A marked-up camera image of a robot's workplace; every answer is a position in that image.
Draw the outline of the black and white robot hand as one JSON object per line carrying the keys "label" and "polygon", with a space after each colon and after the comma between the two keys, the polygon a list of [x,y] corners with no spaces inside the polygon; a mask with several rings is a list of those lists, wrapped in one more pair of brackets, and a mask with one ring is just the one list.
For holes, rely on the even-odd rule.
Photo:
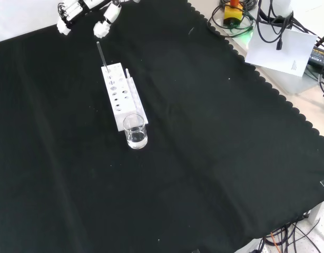
{"label": "black and white robot hand", "polygon": [[104,38],[108,35],[111,25],[116,21],[121,12],[122,6],[129,1],[62,1],[57,5],[59,19],[57,29],[61,34],[68,35],[73,26],[86,15],[105,10],[100,21],[98,21],[93,32],[97,38]]}

